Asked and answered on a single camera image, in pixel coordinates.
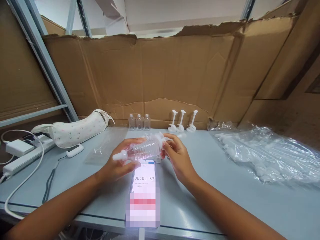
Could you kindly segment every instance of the plastic bag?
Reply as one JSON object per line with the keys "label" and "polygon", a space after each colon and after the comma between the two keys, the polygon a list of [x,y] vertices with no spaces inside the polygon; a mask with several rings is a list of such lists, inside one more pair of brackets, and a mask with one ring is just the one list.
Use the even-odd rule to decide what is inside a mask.
{"label": "plastic bag", "polygon": [[125,127],[109,126],[104,132],[104,139],[92,148],[85,163],[105,165],[112,151],[126,138],[128,130],[129,128]]}
{"label": "plastic bag", "polygon": [[320,182],[320,154],[270,128],[254,126],[250,131],[215,137],[233,161],[252,163],[262,182]]}
{"label": "plastic bag", "polygon": [[207,125],[208,131],[237,131],[237,128],[233,125],[231,121],[220,121],[216,122],[211,120]]}

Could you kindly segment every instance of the table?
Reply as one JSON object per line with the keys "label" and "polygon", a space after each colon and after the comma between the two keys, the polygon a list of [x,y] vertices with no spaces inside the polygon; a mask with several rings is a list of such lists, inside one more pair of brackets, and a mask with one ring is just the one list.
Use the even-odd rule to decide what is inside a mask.
{"label": "table", "polygon": [[[59,163],[49,199],[98,171],[102,165],[86,163],[91,149],[110,136],[103,133],[83,143],[84,151]],[[128,131],[127,138],[145,133],[167,132],[164,129]],[[288,239],[316,239],[320,235],[320,191],[313,188],[289,188],[284,185],[261,184],[245,167],[233,163],[208,131],[187,133],[182,142],[188,149],[197,173],[209,184],[237,204],[267,223]],[[41,205],[45,183],[58,158],[65,150],[53,148],[45,154],[39,170],[11,198],[10,209],[30,213]],[[0,210],[13,189],[35,168],[38,160],[0,185]],[[177,180],[168,160],[156,164],[160,186],[160,227],[146,229],[146,237],[159,239],[226,239],[208,216],[198,207],[192,195]],[[137,233],[125,228],[125,202],[130,191],[132,174],[106,186],[99,196],[76,218],[75,223],[119,233]]]}

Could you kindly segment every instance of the clear plastic bag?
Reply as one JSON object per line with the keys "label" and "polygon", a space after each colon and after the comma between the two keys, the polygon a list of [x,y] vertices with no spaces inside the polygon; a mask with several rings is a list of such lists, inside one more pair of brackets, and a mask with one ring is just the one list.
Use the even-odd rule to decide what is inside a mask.
{"label": "clear plastic bag", "polygon": [[101,133],[105,134],[104,139],[89,152],[85,163],[92,165],[105,165],[116,146],[127,136],[129,128],[109,126]]}
{"label": "clear plastic bag", "polygon": [[262,182],[320,182],[319,152],[270,128],[253,126],[249,131],[214,136],[233,161],[252,163]]}
{"label": "clear plastic bag", "polygon": [[233,125],[231,121],[220,121],[216,122],[211,120],[207,125],[208,131],[237,131],[237,128]]}

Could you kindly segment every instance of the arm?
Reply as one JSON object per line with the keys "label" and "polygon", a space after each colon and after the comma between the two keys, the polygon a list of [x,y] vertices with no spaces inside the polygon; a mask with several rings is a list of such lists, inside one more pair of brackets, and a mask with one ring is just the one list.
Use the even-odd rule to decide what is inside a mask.
{"label": "arm", "polygon": [[104,167],[94,175],[46,202],[15,225],[5,239],[53,239],[69,224],[77,213],[96,195],[104,183],[111,183],[141,166],[140,162],[124,165],[112,156],[130,144],[142,143],[144,138],[125,139],[112,152]]}
{"label": "arm", "polygon": [[195,197],[198,204],[230,239],[276,239],[284,240],[278,232],[240,207],[217,189],[205,182],[194,170],[186,147],[181,140],[172,134],[164,145],[178,180]]}

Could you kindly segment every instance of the small plastic bottle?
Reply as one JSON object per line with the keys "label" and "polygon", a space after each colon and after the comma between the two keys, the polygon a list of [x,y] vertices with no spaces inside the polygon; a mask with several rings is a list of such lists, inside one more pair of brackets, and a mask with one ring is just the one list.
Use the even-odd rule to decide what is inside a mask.
{"label": "small plastic bottle", "polygon": [[136,119],[133,117],[133,114],[130,114],[128,119],[129,121],[129,130],[133,131],[136,129]]}
{"label": "small plastic bottle", "polygon": [[137,123],[137,130],[142,130],[143,129],[143,119],[141,117],[141,114],[138,114],[138,117],[136,119]]}
{"label": "small plastic bottle", "polygon": [[143,126],[145,131],[149,131],[151,129],[149,114],[146,114],[146,116],[144,117]]}
{"label": "small plastic bottle", "polygon": [[113,155],[113,160],[131,160],[139,161],[159,155],[166,139],[161,132],[151,134],[147,140],[141,144],[132,145],[127,150],[122,150],[120,153]]}

